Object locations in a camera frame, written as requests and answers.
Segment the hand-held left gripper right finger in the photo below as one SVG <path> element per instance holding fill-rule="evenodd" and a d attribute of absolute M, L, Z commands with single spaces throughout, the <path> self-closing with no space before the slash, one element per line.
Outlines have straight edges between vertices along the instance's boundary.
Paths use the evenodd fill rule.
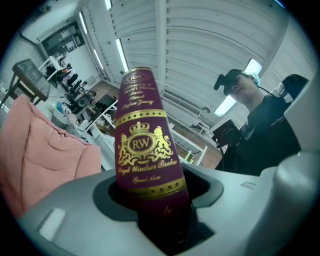
<path fill-rule="evenodd" d="M 192 203 L 200 223 L 213 231 L 185 256 L 273 256 L 290 240 L 290 174 L 271 167 L 257 176 L 186 166 L 209 183 Z"/>

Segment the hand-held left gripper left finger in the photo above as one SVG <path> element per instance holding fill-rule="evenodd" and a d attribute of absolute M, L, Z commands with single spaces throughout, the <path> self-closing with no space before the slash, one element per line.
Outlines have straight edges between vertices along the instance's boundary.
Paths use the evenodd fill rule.
<path fill-rule="evenodd" d="M 50 256 L 160 256 L 139 229 L 138 214 L 116 203 L 114 169 L 62 184 L 19 219 Z"/>

